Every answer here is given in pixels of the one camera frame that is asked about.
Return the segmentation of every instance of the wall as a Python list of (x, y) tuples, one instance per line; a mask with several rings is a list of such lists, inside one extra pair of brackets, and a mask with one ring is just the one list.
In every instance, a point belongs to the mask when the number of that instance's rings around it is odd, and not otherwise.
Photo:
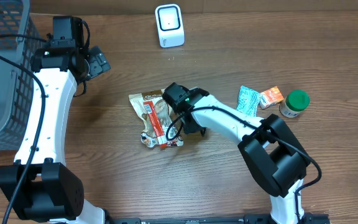
[(33, 0), (31, 9), (41, 14), (153, 14), (171, 2), (182, 13), (358, 10), (358, 0)]

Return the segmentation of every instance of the wood grain surface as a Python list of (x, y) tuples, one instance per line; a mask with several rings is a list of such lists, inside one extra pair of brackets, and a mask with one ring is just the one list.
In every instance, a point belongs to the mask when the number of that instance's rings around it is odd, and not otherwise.
[[(172, 49), (159, 47), (153, 15), (82, 18), (112, 66), (73, 100), (68, 117), (67, 166), (91, 203), (116, 218), (268, 213), (269, 196), (235, 145), (209, 131), (184, 136), (183, 147), (148, 149), (128, 95), (178, 82), (235, 107), (241, 85), (278, 86), (311, 97), (303, 115), (285, 119), (323, 170), (303, 191), (304, 209), (358, 223), (358, 11), (187, 14), (186, 42)], [(41, 34), (52, 31), (51, 17), (33, 20)], [(270, 113), (280, 114), (277, 106), (258, 110)], [(14, 154), (0, 152), (0, 166)], [(315, 177), (309, 166), (306, 181)], [(0, 190), (0, 222), (6, 205)], [(31, 222), (12, 213), (9, 223)]]
[(33, 0), (41, 14), (154, 14), (157, 6), (176, 3), (182, 13), (358, 10), (358, 0)]

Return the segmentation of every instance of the green bottle cap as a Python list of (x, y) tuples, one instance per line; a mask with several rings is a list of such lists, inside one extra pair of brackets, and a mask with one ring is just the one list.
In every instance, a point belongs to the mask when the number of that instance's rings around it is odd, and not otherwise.
[(285, 99), (285, 104), (296, 112), (301, 112), (306, 109), (309, 103), (309, 95), (303, 90), (294, 90)]

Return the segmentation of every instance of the jar with green lid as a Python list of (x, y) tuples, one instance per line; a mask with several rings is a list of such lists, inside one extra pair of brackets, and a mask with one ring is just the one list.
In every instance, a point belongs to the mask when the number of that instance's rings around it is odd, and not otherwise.
[(309, 103), (310, 98), (305, 91), (294, 90), (280, 103), (280, 112), (287, 118), (294, 118), (302, 113)]

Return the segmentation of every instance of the white and brown package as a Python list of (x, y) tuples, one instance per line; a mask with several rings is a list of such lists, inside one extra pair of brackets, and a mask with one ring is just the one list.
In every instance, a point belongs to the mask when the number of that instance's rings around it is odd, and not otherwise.
[[(145, 129), (140, 134), (140, 140), (147, 147), (159, 145), (161, 148), (166, 146), (182, 146), (181, 136), (172, 141), (167, 141), (165, 134), (170, 124), (172, 124), (172, 108), (162, 99), (163, 90), (155, 90), (147, 93), (129, 95), (129, 101), (142, 119)], [(173, 126), (168, 134), (173, 138), (177, 129)]]

